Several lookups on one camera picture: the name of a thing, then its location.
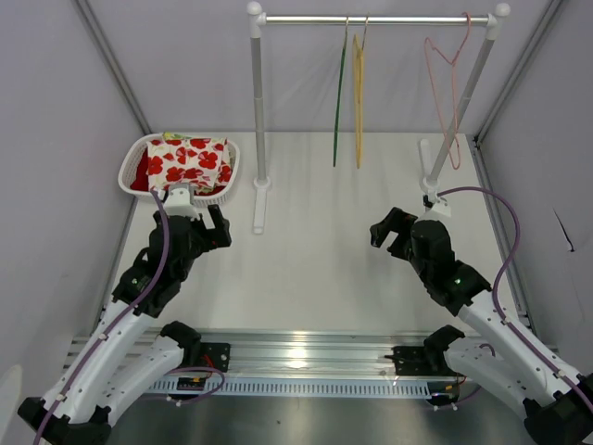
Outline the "red poppy floral skirt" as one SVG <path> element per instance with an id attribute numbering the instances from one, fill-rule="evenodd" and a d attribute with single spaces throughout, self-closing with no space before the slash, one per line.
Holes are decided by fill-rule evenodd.
<path id="1" fill-rule="evenodd" d="M 219 192 L 233 173 L 227 138 L 193 137 L 187 140 L 149 140 L 148 190 L 168 190 L 174 184 L 190 184 L 198 196 Z"/>

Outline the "green hanger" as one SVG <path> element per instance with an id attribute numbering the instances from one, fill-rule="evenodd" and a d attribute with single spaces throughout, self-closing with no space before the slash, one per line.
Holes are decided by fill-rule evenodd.
<path id="1" fill-rule="evenodd" d="M 341 55 L 340 55 L 339 75 L 338 75 L 337 94 L 336 94 L 336 103 L 335 103 L 335 112 L 334 112 L 334 137 L 333 137 L 333 162 L 332 162 L 332 166 L 334 168 L 336 167 L 336 163 L 337 163 L 337 155 L 338 155 L 338 147 L 339 147 L 340 113 L 341 113 L 341 103 L 342 103 L 344 70 L 345 70 L 345 62 L 346 62 L 348 26 L 349 26 L 349 16 L 347 16 L 345 19 L 345 33 L 344 33 L 344 39 L 343 39 Z"/>

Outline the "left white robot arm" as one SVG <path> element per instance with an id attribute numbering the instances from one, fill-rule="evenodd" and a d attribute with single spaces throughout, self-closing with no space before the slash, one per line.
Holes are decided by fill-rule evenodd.
<path id="1" fill-rule="evenodd" d="M 35 443 L 104 444 L 123 414 L 160 378 L 198 373 L 218 384 L 200 400 L 221 390 L 225 372 L 206 361 L 201 336 L 181 322 L 166 324 L 152 345 L 128 366 L 121 363 L 136 340 L 180 293 L 194 261 L 231 245 L 230 224 L 217 205 L 213 221 L 201 214 L 175 215 L 163 204 L 154 214 L 149 244 L 120 277 L 98 324 L 67 372 L 42 397 L 25 399 L 19 417 L 34 431 Z"/>

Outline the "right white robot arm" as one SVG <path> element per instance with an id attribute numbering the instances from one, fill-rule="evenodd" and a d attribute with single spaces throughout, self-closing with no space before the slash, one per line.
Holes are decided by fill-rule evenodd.
<path id="1" fill-rule="evenodd" d="M 523 421 L 537 444 L 579 444 L 592 434 L 592 377 L 550 350 L 496 302 L 493 287 L 458 260 L 446 226 L 393 208 L 370 228 L 379 248 L 408 262 L 429 296 L 492 348 L 482 351 L 459 329 L 446 325 L 424 341 L 424 366 L 469 377 Z"/>

